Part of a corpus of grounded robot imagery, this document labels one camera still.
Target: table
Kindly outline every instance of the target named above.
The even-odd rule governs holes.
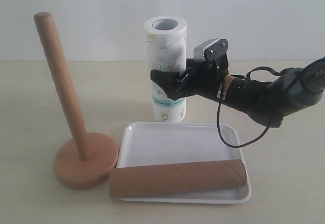
[[[231,74],[258,66],[277,71],[311,61],[230,62]],[[153,121],[145,62],[70,62],[89,132],[120,144],[133,121]],[[274,80],[267,72],[254,79]],[[0,63],[0,223],[324,223],[325,99],[270,129],[243,148],[252,186],[248,202],[234,206],[135,203],[110,200],[104,183],[72,190],[55,178],[53,160],[71,138],[46,62]],[[216,122],[217,103],[187,99],[184,122]],[[244,113],[221,107],[221,123],[233,126],[241,143],[262,126]]]

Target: paper towel roll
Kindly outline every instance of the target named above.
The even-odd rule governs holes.
[[[147,60],[150,70],[186,70],[186,21],[177,16],[158,16],[145,22]],[[181,122],[186,114],[186,98],[177,101],[151,81],[153,114],[157,121]]]

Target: wooden paper towel holder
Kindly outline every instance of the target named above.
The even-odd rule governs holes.
[[[116,166],[117,145],[107,135],[86,131],[53,16],[48,12],[39,12],[34,21],[73,137],[55,157],[55,174],[63,185],[73,189],[95,187],[106,181],[110,170]]]

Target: plastic tray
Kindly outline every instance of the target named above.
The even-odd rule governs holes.
[[[237,133],[232,127],[221,124],[220,129],[223,138],[227,142],[239,145]],[[242,150],[224,145],[215,124],[133,122],[125,128],[116,167],[226,159],[241,159],[245,164]],[[122,200],[240,204],[249,200],[250,196],[251,186],[247,174],[247,184],[245,187],[236,189],[200,191],[159,197],[122,198]]]

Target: black wire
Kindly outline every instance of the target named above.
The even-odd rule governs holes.
[[[220,118],[220,108],[221,108],[221,100],[222,100],[222,97],[223,97],[223,90],[224,90],[224,76],[223,76],[223,73],[222,74],[222,84],[221,84],[221,95],[220,95],[220,100],[219,100],[219,105],[218,105],[218,111],[217,111],[217,128],[218,128],[218,133],[219,133],[219,136],[220,136],[220,139],[222,140],[222,142],[230,147],[230,148],[242,148],[242,147],[245,147],[247,145],[250,145],[252,143],[255,143],[256,141],[260,140],[265,134],[266,132],[270,129],[270,126],[272,124],[272,120],[269,119],[269,124],[266,126],[266,128],[264,129],[264,131],[255,139],[245,143],[245,144],[242,144],[242,145],[231,145],[229,143],[227,143],[227,141],[222,137],[221,135],[221,130],[220,130],[220,123],[219,123],[219,118]]]

